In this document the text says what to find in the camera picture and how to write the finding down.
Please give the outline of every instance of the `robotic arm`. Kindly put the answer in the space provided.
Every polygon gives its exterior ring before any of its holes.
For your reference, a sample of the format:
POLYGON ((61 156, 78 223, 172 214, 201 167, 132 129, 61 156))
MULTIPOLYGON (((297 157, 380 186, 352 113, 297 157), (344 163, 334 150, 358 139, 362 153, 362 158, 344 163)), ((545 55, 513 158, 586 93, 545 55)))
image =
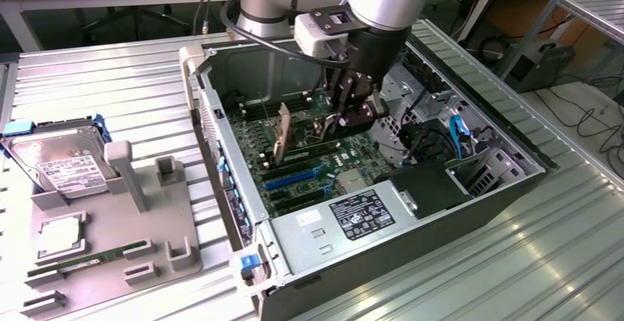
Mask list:
POLYGON ((336 2, 289 0, 288 5, 288 0, 241 0, 238 26, 226 25, 269 49, 324 66, 321 87, 329 105, 324 140, 368 130, 374 120, 388 115, 378 98, 382 78, 426 0, 348 0, 344 5, 321 6, 336 2), (294 25, 294 38, 304 54, 284 52, 284 48, 258 39, 288 33, 288 9, 309 11, 296 17, 294 25))

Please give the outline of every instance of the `hard drive label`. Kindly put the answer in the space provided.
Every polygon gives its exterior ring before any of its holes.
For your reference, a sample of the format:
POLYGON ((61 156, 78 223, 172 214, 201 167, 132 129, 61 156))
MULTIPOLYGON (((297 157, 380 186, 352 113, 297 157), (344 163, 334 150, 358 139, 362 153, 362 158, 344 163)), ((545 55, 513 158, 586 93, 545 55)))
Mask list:
POLYGON ((394 223, 373 189, 329 204, 344 235, 352 241, 394 223))
POLYGON ((60 194, 104 185, 104 175, 90 155, 37 164, 60 194))

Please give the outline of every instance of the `blue pcie slot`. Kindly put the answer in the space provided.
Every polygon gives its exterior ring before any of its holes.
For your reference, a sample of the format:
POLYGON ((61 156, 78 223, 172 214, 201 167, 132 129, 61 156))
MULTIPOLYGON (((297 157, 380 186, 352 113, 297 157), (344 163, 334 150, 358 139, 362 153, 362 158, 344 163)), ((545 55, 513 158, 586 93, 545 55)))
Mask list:
POLYGON ((266 191, 272 191, 273 189, 289 186, 290 184, 296 184, 297 182, 310 180, 318 176, 320 171, 321 171, 321 167, 316 167, 310 171, 306 171, 290 177, 282 178, 280 180, 266 182, 266 184, 264 185, 264 189, 266 191))

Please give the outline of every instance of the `motherboard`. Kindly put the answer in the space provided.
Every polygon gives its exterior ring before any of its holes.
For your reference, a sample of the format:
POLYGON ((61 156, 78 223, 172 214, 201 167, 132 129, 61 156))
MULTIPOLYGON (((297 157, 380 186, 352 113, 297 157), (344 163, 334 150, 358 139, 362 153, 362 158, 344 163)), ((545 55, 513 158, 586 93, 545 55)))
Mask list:
POLYGON ((392 170, 378 152, 378 144, 365 133, 322 142, 306 131, 308 125, 302 126, 302 123, 322 119, 328 112, 321 92, 310 95, 306 101, 288 104, 292 132, 288 151, 278 165, 268 160, 280 137, 281 116, 274 103, 257 105, 257 115, 250 118, 250 110, 228 115, 248 169, 273 218, 365 188, 378 175, 392 170))

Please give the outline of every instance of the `blue cable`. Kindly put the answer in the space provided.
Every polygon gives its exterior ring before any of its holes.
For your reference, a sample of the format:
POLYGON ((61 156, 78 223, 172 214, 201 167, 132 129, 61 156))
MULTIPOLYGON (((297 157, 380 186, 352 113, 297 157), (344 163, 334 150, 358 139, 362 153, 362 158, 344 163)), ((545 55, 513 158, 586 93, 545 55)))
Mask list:
POLYGON ((454 146, 457 148, 457 155, 458 155, 458 158, 461 159, 462 158, 461 144, 458 143, 458 133, 457 133, 457 131, 460 131, 464 135, 469 136, 469 130, 468 130, 466 124, 464 124, 464 120, 461 119, 461 116, 453 115, 450 117, 450 120, 448 121, 448 129, 450 131, 452 141, 453 141, 454 146))
POLYGON ((326 186, 322 186, 322 190, 325 191, 325 195, 328 195, 329 191, 332 190, 334 181, 336 180, 332 180, 332 182, 326 186))

